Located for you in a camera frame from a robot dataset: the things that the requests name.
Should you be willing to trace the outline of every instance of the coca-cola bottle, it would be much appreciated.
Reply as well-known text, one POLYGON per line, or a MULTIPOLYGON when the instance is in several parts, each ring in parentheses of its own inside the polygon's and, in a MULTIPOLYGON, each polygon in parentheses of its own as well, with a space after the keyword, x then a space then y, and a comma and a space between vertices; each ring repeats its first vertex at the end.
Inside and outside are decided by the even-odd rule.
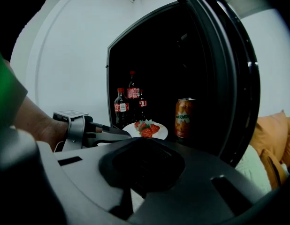
POLYGON ((140 98, 139 98, 139 119, 145 121, 148 119, 147 114, 147 99, 144 97, 144 90, 140 89, 140 98))
POLYGON ((116 124, 117 127, 123 129, 129 124, 129 110, 130 106, 128 99, 125 97, 124 88, 118 88, 118 97, 114 101, 115 113, 116 113, 116 124))
POLYGON ((135 74, 135 71, 130 72, 130 83, 127 88, 127 98, 130 103, 131 122, 137 122, 139 120, 137 113, 139 108, 140 88, 135 81, 135 74))

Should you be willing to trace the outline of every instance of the barcode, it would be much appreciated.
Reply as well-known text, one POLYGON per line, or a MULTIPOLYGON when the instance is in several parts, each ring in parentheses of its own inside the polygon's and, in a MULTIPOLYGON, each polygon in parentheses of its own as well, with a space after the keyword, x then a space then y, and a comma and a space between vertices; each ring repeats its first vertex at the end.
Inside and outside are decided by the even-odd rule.
POLYGON ((125 112, 126 111, 126 104, 125 103, 121 103, 120 104, 120 111, 121 112, 125 112))

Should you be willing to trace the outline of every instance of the mini fridge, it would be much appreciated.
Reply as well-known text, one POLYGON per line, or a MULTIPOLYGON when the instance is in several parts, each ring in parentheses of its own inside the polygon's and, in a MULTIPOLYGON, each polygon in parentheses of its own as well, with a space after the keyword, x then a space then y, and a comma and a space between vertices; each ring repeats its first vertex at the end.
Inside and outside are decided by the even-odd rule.
POLYGON ((250 39, 224 0, 177 0, 124 31, 108 48, 107 99, 115 127, 117 88, 127 88, 130 71, 145 90, 153 121, 175 141, 176 102, 194 98, 187 145, 236 166, 258 116, 260 83, 250 39))

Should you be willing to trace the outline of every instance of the red strawberry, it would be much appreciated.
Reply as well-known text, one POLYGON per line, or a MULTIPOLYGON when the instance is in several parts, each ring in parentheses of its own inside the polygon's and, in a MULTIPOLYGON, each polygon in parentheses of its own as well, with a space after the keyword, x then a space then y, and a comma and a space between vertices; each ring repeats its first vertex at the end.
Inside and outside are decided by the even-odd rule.
POLYGON ((157 133, 159 131, 159 129, 160 129, 159 126, 154 125, 154 124, 150 124, 150 128, 153 131, 153 134, 157 133))
POLYGON ((153 131, 151 130, 151 128, 145 128, 145 129, 141 132, 141 136, 142 136, 142 137, 152 137, 152 136, 153 136, 153 131))
POLYGON ((135 129, 139 126, 140 122, 135 122, 135 129))
POLYGON ((145 126, 146 126, 146 123, 143 122, 143 123, 141 124, 141 126, 139 127, 139 132, 141 132, 141 131, 142 131, 142 128, 145 127, 145 126))

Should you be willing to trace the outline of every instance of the red label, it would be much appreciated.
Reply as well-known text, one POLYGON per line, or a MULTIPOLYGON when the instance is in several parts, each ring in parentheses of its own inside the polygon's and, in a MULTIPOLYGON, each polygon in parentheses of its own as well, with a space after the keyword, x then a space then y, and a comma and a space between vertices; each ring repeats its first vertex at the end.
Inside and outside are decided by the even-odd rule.
POLYGON ((115 112, 125 112, 130 109, 128 103, 115 103, 115 112))
POLYGON ((127 88, 127 98, 139 98, 140 89, 139 88, 127 88))
POLYGON ((139 107, 146 107, 147 101, 139 101, 139 107))

